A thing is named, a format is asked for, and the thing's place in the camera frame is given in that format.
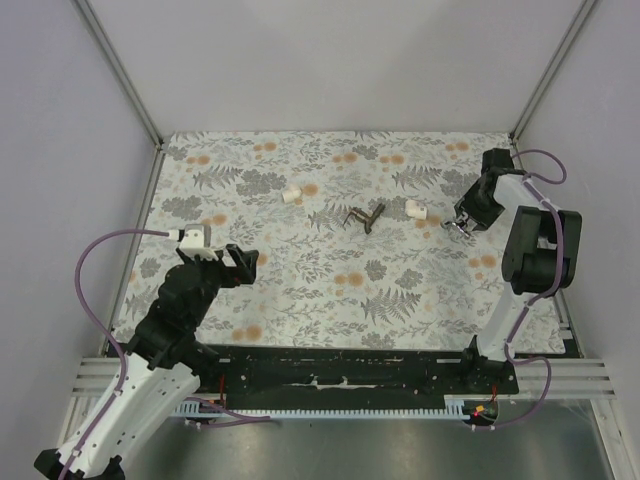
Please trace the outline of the white elbow fitting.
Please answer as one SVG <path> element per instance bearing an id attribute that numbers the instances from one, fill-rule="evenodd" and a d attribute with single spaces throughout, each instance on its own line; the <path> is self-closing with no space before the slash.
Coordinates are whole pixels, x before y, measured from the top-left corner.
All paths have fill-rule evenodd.
<path id="1" fill-rule="evenodd" d="M 409 199 L 405 202 L 405 213 L 411 218 L 426 220 L 428 217 L 428 208 L 420 202 Z"/>

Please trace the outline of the white elbow fitting left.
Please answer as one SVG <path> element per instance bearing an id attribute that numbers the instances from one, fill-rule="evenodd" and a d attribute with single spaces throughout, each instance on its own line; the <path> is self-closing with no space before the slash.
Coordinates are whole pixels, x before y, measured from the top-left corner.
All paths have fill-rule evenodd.
<path id="1" fill-rule="evenodd" d="M 293 203 L 302 195 L 302 190 L 297 185 L 289 185 L 281 192 L 282 200 L 285 204 Z"/>

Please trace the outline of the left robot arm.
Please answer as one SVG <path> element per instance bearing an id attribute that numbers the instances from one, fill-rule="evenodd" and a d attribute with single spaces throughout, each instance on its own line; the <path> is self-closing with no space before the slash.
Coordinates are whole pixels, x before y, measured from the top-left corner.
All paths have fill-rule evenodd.
<path id="1" fill-rule="evenodd" d="M 197 341 L 196 331 L 220 290 L 254 283 L 259 258 L 235 244 L 225 251 L 232 265 L 220 252 L 210 259 L 182 254 L 167 272 L 92 412 L 64 444 L 36 457 L 45 478 L 124 478 L 142 446 L 213 374 L 219 355 Z"/>

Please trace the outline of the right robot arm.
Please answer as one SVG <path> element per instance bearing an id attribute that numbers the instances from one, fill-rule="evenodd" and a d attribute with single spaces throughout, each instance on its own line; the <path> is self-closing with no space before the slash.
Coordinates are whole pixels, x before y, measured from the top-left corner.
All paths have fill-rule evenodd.
<path id="1" fill-rule="evenodd" d="M 502 384 L 513 365 L 513 344 L 531 308 L 572 283 L 579 254 L 583 218 L 543 196 L 532 180 L 560 185 L 518 169 L 507 149 L 482 154 L 480 177 L 455 204 L 455 217 L 443 226 L 469 239 L 486 232 L 502 217 L 511 229 L 501 260 L 503 293 L 491 318 L 461 354 L 459 371 L 465 382 Z"/>

